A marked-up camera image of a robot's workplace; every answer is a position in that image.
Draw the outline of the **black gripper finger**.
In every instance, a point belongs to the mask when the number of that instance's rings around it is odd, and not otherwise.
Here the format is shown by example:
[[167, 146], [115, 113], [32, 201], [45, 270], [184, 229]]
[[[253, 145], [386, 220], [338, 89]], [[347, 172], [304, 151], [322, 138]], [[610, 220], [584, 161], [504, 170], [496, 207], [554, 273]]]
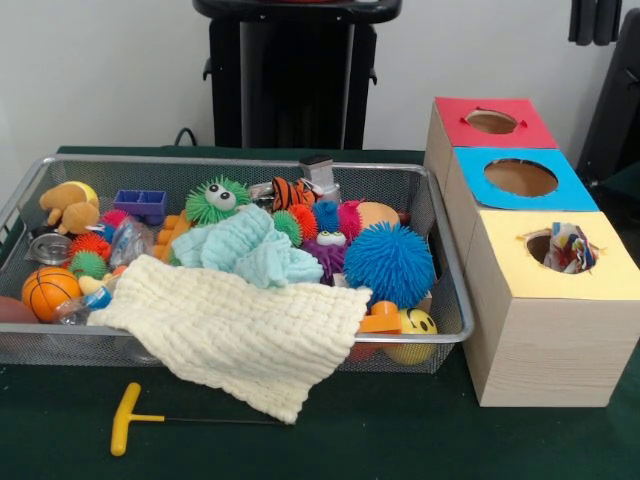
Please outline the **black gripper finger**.
[[595, 0], [572, 0], [568, 41], [577, 46], [588, 46], [593, 42], [595, 22]]
[[622, 0], [597, 0], [594, 18], [594, 44], [609, 45], [619, 38]]

